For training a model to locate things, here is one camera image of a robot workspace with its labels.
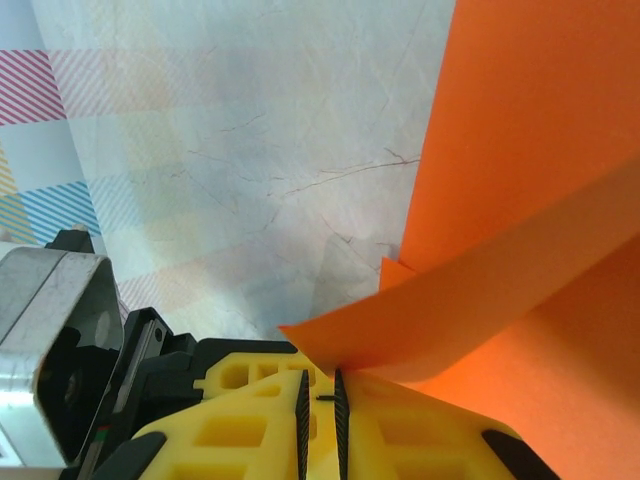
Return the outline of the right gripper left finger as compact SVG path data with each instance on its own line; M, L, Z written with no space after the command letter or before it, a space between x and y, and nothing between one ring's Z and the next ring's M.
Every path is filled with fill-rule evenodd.
M325 480L324 396L300 352L207 349L147 376L141 427L93 480Z

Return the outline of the orange paper sheet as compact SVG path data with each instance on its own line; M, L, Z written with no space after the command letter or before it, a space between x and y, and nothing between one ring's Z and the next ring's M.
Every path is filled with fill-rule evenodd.
M640 0L456 0L397 259L285 335L640 480Z

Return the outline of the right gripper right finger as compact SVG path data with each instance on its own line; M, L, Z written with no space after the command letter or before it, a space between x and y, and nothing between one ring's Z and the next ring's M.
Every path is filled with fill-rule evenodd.
M339 480L561 480L509 426L355 371L334 374Z

